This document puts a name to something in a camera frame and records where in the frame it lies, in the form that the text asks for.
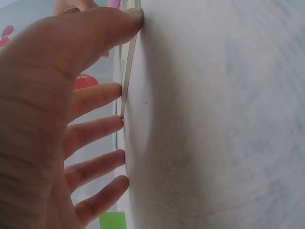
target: red apple graphic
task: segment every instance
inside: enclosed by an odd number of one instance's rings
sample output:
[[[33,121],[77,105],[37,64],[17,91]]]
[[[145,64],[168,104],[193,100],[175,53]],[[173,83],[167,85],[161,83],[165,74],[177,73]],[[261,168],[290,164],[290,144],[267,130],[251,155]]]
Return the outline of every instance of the red apple graphic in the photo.
[[[3,30],[2,37],[7,37],[8,35],[12,34],[13,32],[14,32],[14,26],[9,25]]]
[[[85,87],[91,87],[98,85],[99,82],[92,76],[81,74],[79,75],[74,82],[74,89],[81,89]]]
[[[3,47],[4,45],[6,45],[9,41],[10,41],[10,40],[9,40],[8,37],[3,37],[3,38],[0,40],[0,48]]]
[[[13,32],[14,32],[14,26],[12,25],[7,26],[3,30],[2,39],[0,40],[0,48],[6,45],[10,41],[9,35],[12,34]]]

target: textured white surface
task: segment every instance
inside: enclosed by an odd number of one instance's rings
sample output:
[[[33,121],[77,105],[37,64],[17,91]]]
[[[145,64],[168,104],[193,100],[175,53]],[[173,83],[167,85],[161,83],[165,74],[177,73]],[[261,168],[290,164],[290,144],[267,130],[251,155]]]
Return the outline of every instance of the textured white surface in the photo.
[[[142,7],[124,128],[135,228],[304,228],[305,2]]]

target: skin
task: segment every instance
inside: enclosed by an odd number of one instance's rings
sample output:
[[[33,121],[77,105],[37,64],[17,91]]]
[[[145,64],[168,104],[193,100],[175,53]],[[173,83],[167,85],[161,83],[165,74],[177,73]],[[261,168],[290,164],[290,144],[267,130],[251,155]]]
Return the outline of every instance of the skin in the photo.
[[[0,228],[4,229],[83,229],[129,185],[128,178],[117,177],[74,206],[73,191],[123,165],[125,152],[117,150],[70,167],[64,167],[64,160],[123,127],[117,115],[67,126],[122,92],[117,83],[76,91],[73,84],[83,70],[139,31],[143,13],[66,0],[56,1],[54,14],[58,16],[32,24],[0,51]]]

